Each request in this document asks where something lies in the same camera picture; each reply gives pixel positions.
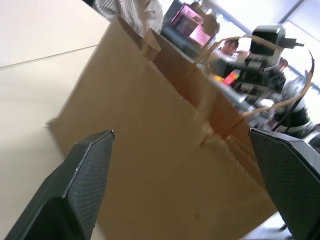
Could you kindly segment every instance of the white table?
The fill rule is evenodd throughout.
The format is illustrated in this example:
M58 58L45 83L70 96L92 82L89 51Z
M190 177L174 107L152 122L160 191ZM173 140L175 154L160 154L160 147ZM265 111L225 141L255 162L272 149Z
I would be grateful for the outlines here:
M64 160L46 122L108 24L81 0L0 1L0 239Z

